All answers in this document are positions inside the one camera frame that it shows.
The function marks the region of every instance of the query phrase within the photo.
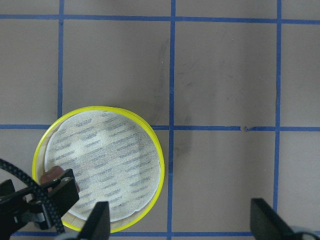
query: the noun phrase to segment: blue grid line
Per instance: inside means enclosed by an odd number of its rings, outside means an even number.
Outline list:
[[[50,125],[47,124],[0,124],[0,129],[44,129],[47,130]],[[169,130],[169,125],[151,125],[153,130]],[[274,132],[274,126],[254,126],[244,129],[241,126],[200,126],[200,125],[174,125],[175,131],[245,131],[245,132]],[[280,132],[320,132],[319,126],[280,126]]]
[[[50,231],[16,231],[11,236],[29,236],[29,237],[55,237],[58,234]]]
[[[276,102],[275,102],[275,141],[274,141],[274,174],[273,174],[273,209],[278,211],[279,156],[280,156],[280,116],[281,116],[281,17],[282,2],[277,0],[276,24]]]
[[[169,70],[169,159],[168,159],[168,201],[167,240],[172,239],[173,178],[174,178],[174,135],[175,135],[175,44],[176,44],[176,0],[171,0],[170,22],[170,70]]]
[[[320,25],[320,20],[281,19],[282,24]]]
[[[151,125],[153,130],[169,130],[168,125]]]
[[[63,71],[64,71],[64,10],[65,0],[59,2],[59,36],[58,36],[58,89],[57,118],[62,117]]]
[[[126,16],[126,15],[71,15],[63,16],[65,20],[112,20],[112,21],[144,21],[169,22],[171,16]]]
[[[320,132],[319,126],[281,126],[281,132]]]
[[[113,21],[159,21],[159,22],[217,22],[217,23],[261,23],[261,24],[301,24],[320,25],[320,20],[309,19],[273,19],[241,17],[205,17],[205,16],[126,16],[126,15],[82,15],[82,14],[0,14],[0,19],[34,20],[113,20]]]
[[[0,14],[0,19],[44,19],[44,20],[57,20],[60,15],[42,15],[42,14]]]
[[[277,19],[271,18],[242,18],[242,17],[203,17],[203,16],[177,16],[176,22],[216,22],[216,23],[259,23],[276,24]]]
[[[48,231],[17,231],[12,236],[22,237],[55,237],[58,234],[56,232]],[[232,231],[209,231],[209,232],[114,232],[111,233],[112,237],[251,237],[253,236],[251,232],[232,232]]]
[[[240,126],[190,126],[190,125],[175,125],[174,130],[186,131],[241,131]]]
[[[247,132],[274,132],[276,130],[276,127],[274,126],[254,126],[251,128],[244,127],[244,130]]]
[[[45,129],[50,125],[44,124],[0,124],[0,129]]]
[[[150,231],[137,231],[137,232],[125,232],[118,231],[111,233],[112,237],[168,237],[168,232],[150,232]]]
[[[250,231],[173,232],[174,237],[251,237]]]

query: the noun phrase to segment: white mesh disc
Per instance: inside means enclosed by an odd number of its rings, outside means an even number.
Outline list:
[[[153,198],[160,181],[150,136],[109,111],[84,111],[64,121],[45,152],[45,170],[53,166],[73,170],[80,199],[69,212],[83,220],[98,201],[109,201],[112,222],[132,215]]]

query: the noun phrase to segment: yellow rim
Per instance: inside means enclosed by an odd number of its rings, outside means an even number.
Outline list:
[[[38,146],[36,147],[36,150],[35,150],[35,153],[34,153],[34,156],[33,156],[33,162],[32,162],[32,178],[38,182],[38,176],[36,174],[36,166],[37,166],[37,159],[38,159],[38,155],[39,155],[39,150],[40,150],[40,147],[43,145],[43,142],[45,140],[45,138],[48,136],[48,134],[53,130],[55,129],[55,127],[60,124],[61,122],[65,121],[66,119],[70,118],[71,116],[73,115],[76,115],[76,114],[79,114],[79,113],[82,113],[82,112],[85,112],[85,111],[94,111],[94,110],[100,110],[100,111],[107,111],[107,112],[113,112],[113,113],[117,113],[117,114],[120,114],[120,115],[123,115],[131,120],[133,120],[134,122],[136,122],[137,124],[139,124],[147,133],[148,135],[150,136],[150,138],[152,139],[155,147],[156,147],[156,150],[157,150],[157,153],[159,155],[159,159],[160,159],[160,182],[159,182],[159,186],[158,186],[158,189],[156,190],[155,194],[154,194],[154,197],[153,199],[151,200],[150,204],[148,205],[148,207],[143,211],[143,213],[138,216],[136,219],[134,219],[133,221],[129,222],[128,224],[124,225],[124,226],[121,226],[121,227],[118,227],[118,228],[114,228],[114,229],[111,229],[111,233],[115,233],[115,232],[118,232],[118,231],[121,231],[121,230],[124,230],[130,226],[132,226],[133,224],[137,223],[138,221],[140,221],[151,209],[152,207],[155,205],[160,193],[161,193],[161,190],[162,190],[162,187],[163,187],[163,184],[164,184],[164,179],[165,179],[165,163],[164,163],[164,156],[163,156],[163,153],[162,153],[162,149],[161,149],[161,145],[160,145],[160,142],[157,138],[157,135],[156,133],[154,132],[154,130],[151,128],[151,126],[143,119],[141,118],[139,115],[129,111],[129,110],[126,110],[126,109],[122,109],[122,108],[117,108],[117,107],[111,107],[111,106],[87,106],[87,107],[82,107],[82,108],[79,108],[79,109],[76,109],[76,110],[73,110],[65,115],[63,115],[62,117],[60,117],[57,121],[55,121],[49,128],[48,130],[44,133],[44,135],[42,136]],[[74,226],[66,221],[62,221],[63,224],[70,228],[70,229],[73,229],[73,230],[76,230],[76,231],[80,231],[81,228],[77,227],[77,226]]]

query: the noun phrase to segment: gray striped pattern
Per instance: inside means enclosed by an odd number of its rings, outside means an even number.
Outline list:
[[[67,119],[45,153],[45,169],[73,169],[80,200],[70,213],[84,220],[97,201],[109,201],[118,221],[142,209],[160,181],[159,156],[134,121],[107,111],[85,111]]]

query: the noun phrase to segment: black cable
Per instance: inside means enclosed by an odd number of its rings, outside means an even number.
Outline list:
[[[47,209],[53,224],[55,225],[56,232],[62,234],[65,232],[65,228],[61,222],[57,207],[48,197],[48,194],[24,171],[15,165],[0,158],[0,168],[16,176],[28,187],[32,188],[33,193],[41,200],[45,208]]]

